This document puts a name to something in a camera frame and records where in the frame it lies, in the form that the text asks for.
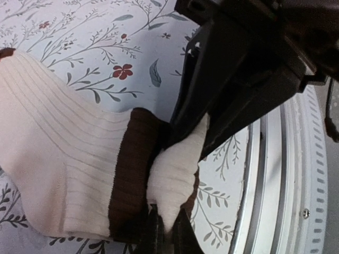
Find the floral bedsheet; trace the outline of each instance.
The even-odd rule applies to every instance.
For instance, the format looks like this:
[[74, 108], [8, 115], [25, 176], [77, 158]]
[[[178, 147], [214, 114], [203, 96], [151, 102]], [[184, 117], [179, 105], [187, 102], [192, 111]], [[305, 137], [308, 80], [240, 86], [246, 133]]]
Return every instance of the floral bedsheet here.
[[[175, 0], [0, 0], [0, 47], [25, 50], [105, 110], [144, 107], [169, 121], [184, 48], [198, 28]], [[200, 163], [192, 226], [205, 253], [227, 253], [242, 195], [247, 129]], [[131, 253], [133, 246], [50, 238], [29, 225], [0, 170], [0, 253]]]

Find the ribbed sock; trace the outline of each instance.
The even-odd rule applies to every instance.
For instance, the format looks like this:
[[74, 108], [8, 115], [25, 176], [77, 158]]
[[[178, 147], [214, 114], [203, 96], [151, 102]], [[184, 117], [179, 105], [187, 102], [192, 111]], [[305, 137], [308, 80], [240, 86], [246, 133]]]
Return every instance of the ribbed sock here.
[[13, 49], [0, 51], [0, 108], [0, 165], [34, 228], [106, 239], [139, 216], [164, 124], [151, 112], [105, 112]]
[[206, 114], [183, 141], [161, 152], [155, 159], [148, 180], [147, 202], [156, 204], [169, 234], [180, 208], [191, 214], [199, 184], [198, 162], [208, 128]]

